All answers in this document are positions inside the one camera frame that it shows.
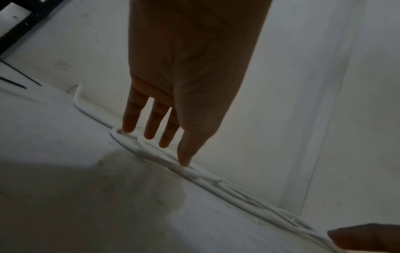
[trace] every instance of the white wire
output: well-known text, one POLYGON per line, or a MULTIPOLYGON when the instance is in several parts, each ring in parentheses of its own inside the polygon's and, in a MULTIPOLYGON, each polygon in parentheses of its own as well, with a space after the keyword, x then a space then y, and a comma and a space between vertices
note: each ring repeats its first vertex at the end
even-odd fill
POLYGON ((312 229, 296 215, 261 200, 226 179, 216 176, 196 164, 191 163, 188 168, 182 167, 179 165, 178 157, 174 152, 169 149, 161 149, 153 141, 146 140, 142 133, 140 135, 137 133, 126 135, 122 132, 121 127, 116 127, 95 114, 88 112, 79 103, 82 88, 82 84, 77 85, 74 96, 76 107, 87 116, 111 128, 111 136, 130 152, 171 169, 225 201, 230 202, 244 211, 247 211, 279 228, 311 239, 324 245, 332 252, 344 252, 336 247, 328 237, 312 229), (130 137, 137 145, 132 145, 132 143, 127 141, 126 138, 123 138, 123 136, 130 137))

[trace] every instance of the hand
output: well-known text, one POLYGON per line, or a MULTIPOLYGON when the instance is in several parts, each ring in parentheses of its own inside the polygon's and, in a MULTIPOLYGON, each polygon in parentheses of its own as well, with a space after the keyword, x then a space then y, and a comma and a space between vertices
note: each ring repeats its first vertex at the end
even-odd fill
POLYGON ((184 130, 177 155, 188 166, 215 134, 239 90, 271 0, 134 0, 129 28, 132 78, 123 130, 132 132, 149 97, 144 136, 159 142, 184 130))
POLYGON ((400 252, 400 226, 366 224, 328 231, 328 236, 342 249, 400 252))

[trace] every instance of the bundled white cord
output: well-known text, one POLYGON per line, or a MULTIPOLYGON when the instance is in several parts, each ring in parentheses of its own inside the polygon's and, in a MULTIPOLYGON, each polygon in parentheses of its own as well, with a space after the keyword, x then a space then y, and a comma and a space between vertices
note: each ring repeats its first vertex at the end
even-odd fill
POLYGON ((82 84, 78 84, 74 96, 76 107, 87 116, 111 128, 111 136, 123 147, 135 155, 141 156, 149 161, 171 169, 172 171, 180 174, 200 187, 212 192, 223 200, 281 229, 307 237, 308 239, 324 245, 332 252, 343 252, 341 249, 336 247, 328 237, 313 230, 296 215, 269 204, 268 202, 241 189, 226 179, 212 174, 196 164, 191 163, 188 168, 182 167, 179 165, 178 157, 174 152, 169 149, 161 149, 155 142, 145 140, 143 134, 124 134, 121 127, 114 126, 111 123, 106 122, 98 116, 88 112, 88 110, 85 110, 84 107, 79 103, 81 93, 82 84), (124 138, 123 136, 131 137, 137 145, 133 145, 130 141, 127 141, 127 138, 124 138))

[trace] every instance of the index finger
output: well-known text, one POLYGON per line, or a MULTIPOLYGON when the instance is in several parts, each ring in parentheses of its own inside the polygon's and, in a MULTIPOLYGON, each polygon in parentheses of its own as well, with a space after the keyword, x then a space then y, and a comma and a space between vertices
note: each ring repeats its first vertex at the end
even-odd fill
POLYGON ((122 121, 122 130, 125 133, 130 133, 135 130, 140 113, 142 112, 142 109, 146 105, 148 99, 149 96, 141 94, 133 85, 131 85, 128 102, 126 103, 124 118, 122 121))
POLYGON ((400 252, 400 226, 365 224, 328 231, 336 246, 346 250, 400 252))

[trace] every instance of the cable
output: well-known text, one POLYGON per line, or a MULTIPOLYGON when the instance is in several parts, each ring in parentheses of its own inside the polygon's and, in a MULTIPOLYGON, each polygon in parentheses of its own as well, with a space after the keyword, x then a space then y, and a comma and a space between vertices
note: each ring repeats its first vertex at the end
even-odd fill
POLYGON ((281 229, 311 239, 314 242, 330 249, 332 252, 344 252, 336 247, 328 237, 312 229, 296 215, 289 213, 286 210, 277 208, 264 200, 261 200, 260 198, 241 189, 226 179, 214 175, 194 163, 191 163, 188 168, 182 167, 179 165, 178 157, 174 152, 169 149, 159 148, 154 141, 145 140, 143 133, 129 135, 124 134, 121 127, 114 126, 100 117, 91 114, 79 103, 82 88, 82 84, 77 85, 74 95, 76 107, 82 113, 111 128, 111 136, 130 152, 169 168, 170 170, 180 174, 200 187, 203 187, 223 200, 281 229), (133 141, 135 141, 138 147, 133 145, 130 141, 127 141, 126 138, 123 138, 123 136, 130 137, 133 141))
POLYGON ((31 80, 32 82, 36 83, 39 86, 42 86, 40 83, 38 83, 37 81, 33 80, 32 78, 30 78, 29 76, 25 75, 24 73, 22 73, 20 70, 18 70, 17 68, 13 67, 11 64, 8 64, 7 62, 5 62, 4 60, 0 59, 0 62, 6 64, 8 67, 12 68, 13 70, 17 71, 18 73, 20 73, 21 75, 25 76, 26 78, 28 78, 29 80, 31 80))
POLYGON ((8 80, 7 78, 4 78, 4 77, 1 77, 1 76, 0 76, 0 80, 5 81, 6 83, 10 83, 10 84, 12 84, 12 85, 15 85, 15 86, 18 86, 18 87, 20 87, 20 88, 23 88, 23 89, 26 89, 26 90, 27 90, 27 88, 26 88, 25 86, 23 86, 22 84, 16 83, 16 82, 11 81, 11 80, 8 80))

